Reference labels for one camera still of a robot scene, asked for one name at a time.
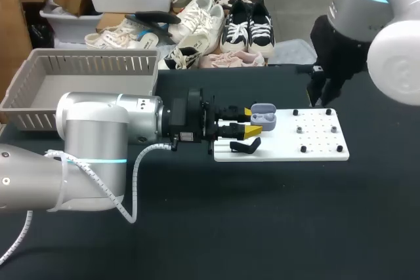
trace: pink sneaker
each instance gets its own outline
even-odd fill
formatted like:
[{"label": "pink sneaker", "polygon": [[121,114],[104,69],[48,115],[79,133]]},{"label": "pink sneaker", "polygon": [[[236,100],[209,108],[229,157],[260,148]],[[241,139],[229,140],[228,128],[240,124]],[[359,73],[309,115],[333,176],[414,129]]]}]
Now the pink sneaker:
[{"label": "pink sneaker", "polygon": [[248,52],[227,52],[225,54],[210,54],[199,59],[200,68],[236,68],[236,67],[263,67],[263,55],[249,54]]}]

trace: robotic arm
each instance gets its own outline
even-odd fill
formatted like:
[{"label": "robotic arm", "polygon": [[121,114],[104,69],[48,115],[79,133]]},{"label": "robotic arm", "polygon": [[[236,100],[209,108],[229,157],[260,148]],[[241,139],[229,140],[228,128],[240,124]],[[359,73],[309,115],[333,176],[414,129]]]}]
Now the robotic arm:
[{"label": "robotic arm", "polygon": [[[167,150],[179,142],[213,142],[219,137],[244,140],[262,131],[261,126],[218,120],[250,121],[251,111],[230,106],[220,109],[204,102],[201,90],[191,89],[186,98],[164,106],[158,96],[71,92],[59,101],[56,126],[64,140],[64,152],[98,174],[120,203],[124,198],[127,143],[155,144],[168,138]],[[0,209],[107,210],[116,202],[85,170],[62,157],[43,157],[0,144]]]},{"label": "robotic arm", "polygon": [[367,62],[376,86],[387,96],[420,105],[420,0],[334,0],[327,16],[315,22],[311,33],[325,78],[308,86],[314,103],[328,104],[338,96],[345,80]]}]

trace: black tablecloth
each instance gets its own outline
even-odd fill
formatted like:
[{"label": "black tablecloth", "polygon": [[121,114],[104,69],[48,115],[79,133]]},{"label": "black tablecloth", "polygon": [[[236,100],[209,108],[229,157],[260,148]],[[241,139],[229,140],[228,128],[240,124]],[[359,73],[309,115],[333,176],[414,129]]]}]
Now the black tablecloth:
[{"label": "black tablecloth", "polygon": [[[196,70],[161,73],[156,94],[168,104],[203,87],[222,106],[307,108],[307,83],[293,66]],[[216,163],[206,144],[154,151],[140,166],[135,225],[116,210],[35,211],[0,279],[420,279],[419,109],[383,96],[367,73],[331,107],[349,161]],[[63,148],[12,125],[0,141]],[[141,149],[129,148],[128,178]],[[1,251],[23,222],[0,215]]]}]

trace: gray plastic basket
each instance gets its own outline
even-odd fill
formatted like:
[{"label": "gray plastic basket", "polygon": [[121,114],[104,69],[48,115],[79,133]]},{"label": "gray plastic basket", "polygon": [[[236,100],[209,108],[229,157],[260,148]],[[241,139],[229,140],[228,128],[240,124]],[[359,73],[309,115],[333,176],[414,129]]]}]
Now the gray plastic basket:
[{"label": "gray plastic basket", "polygon": [[14,75],[0,111],[20,130],[56,130],[63,94],[153,95],[158,61],[158,50],[34,49]]}]

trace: white pegboard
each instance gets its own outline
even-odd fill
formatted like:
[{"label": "white pegboard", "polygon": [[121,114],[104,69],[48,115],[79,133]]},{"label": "white pegboard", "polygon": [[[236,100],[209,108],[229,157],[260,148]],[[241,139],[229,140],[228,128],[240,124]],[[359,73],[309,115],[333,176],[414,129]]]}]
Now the white pegboard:
[{"label": "white pegboard", "polygon": [[[262,132],[261,145],[254,154],[232,152],[230,139],[219,138],[215,142],[214,157],[217,162],[263,161],[346,161],[350,157],[343,131],[335,110],[327,115],[326,109],[277,110],[277,124],[272,131]],[[219,126],[231,121],[219,121]],[[255,137],[242,141],[251,144]]]}]

